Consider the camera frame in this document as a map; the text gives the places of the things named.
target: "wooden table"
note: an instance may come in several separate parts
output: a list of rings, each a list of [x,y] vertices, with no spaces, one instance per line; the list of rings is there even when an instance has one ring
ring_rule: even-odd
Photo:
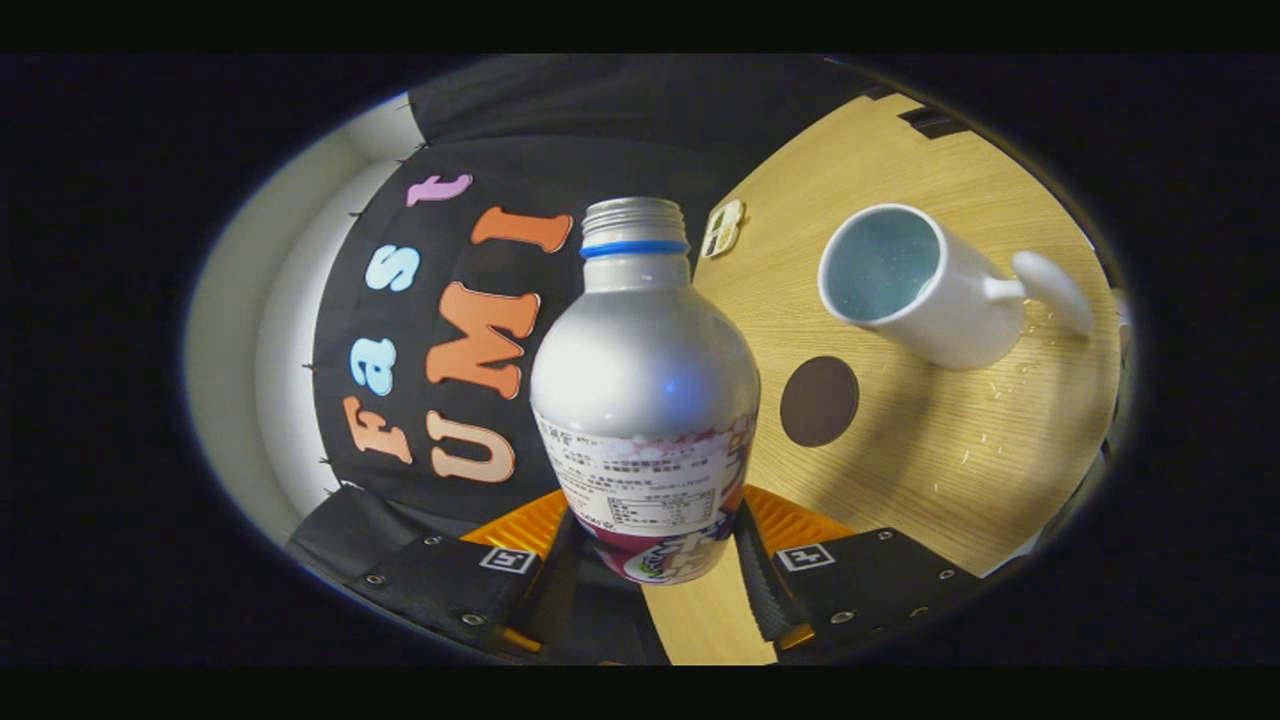
[[[742,331],[763,382],[748,482],[861,532],[891,525],[984,575],[1064,505],[1098,454],[1116,401],[1115,301],[1092,246],[1053,196],[973,132],[928,140],[890,95],[859,97],[765,160],[728,196],[745,204],[736,245],[701,259],[696,287]],[[818,260],[855,211],[905,202],[929,213],[1012,277],[1019,250],[1062,266],[1088,297],[1092,337],[1027,305],[1024,337],[989,368],[934,368],[846,325],[818,297]],[[700,238],[690,238],[699,242]],[[783,433],[791,373],[832,355],[860,388],[847,430],[820,447]],[[736,553],[692,583],[645,587],[676,664],[767,664]]]

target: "orange letter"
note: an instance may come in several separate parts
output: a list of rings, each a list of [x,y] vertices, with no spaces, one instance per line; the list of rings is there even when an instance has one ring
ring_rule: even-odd
[[[507,297],[472,292],[453,282],[440,296],[440,316],[453,323],[466,337],[438,345],[426,354],[426,379],[438,383],[454,378],[492,387],[506,400],[520,393],[520,368],[484,368],[520,357],[525,350],[498,334],[494,328],[511,331],[524,338],[534,331],[541,299],[536,293]]]
[[[439,447],[433,447],[431,469],[442,478],[456,475],[481,483],[502,483],[516,471],[516,451],[504,437],[493,430],[445,420],[443,415],[431,410],[426,414],[426,434],[436,442],[452,437],[489,448],[489,461],[477,462],[454,457]]]
[[[471,229],[471,242],[480,245],[486,240],[515,240],[536,245],[543,252],[556,252],[564,245],[571,227],[573,218],[570,215],[531,218],[509,215],[502,208],[489,208]]]
[[[408,454],[408,441],[404,439],[404,430],[387,427],[387,419],[376,413],[360,411],[360,400],[355,396],[342,398],[342,409],[347,411],[347,427],[351,428],[351,439],[361,452],[376,450],[387,455],[399,457],[406,465],[413,462],[413,456]]]

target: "pink letter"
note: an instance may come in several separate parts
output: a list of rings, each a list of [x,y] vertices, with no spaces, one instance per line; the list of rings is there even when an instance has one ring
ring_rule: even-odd
[[[457,197],[462,192],[471,187],[471,176],[458,176],[458,179],[453,182],[436,182],[440,176],[431,176],[426,178],[425,182],[417,184],[411,184],[408,192],[404,195],[404,206],[412,208],[419,200],[448,200],[451,197]]]

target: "bottle label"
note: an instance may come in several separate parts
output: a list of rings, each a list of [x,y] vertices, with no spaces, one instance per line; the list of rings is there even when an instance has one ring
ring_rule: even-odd
[[[678,438],[609,438],[534,413],[570,507],[609,534],[666,538],[723,525],[737,510],[754,414],[726,430]]]

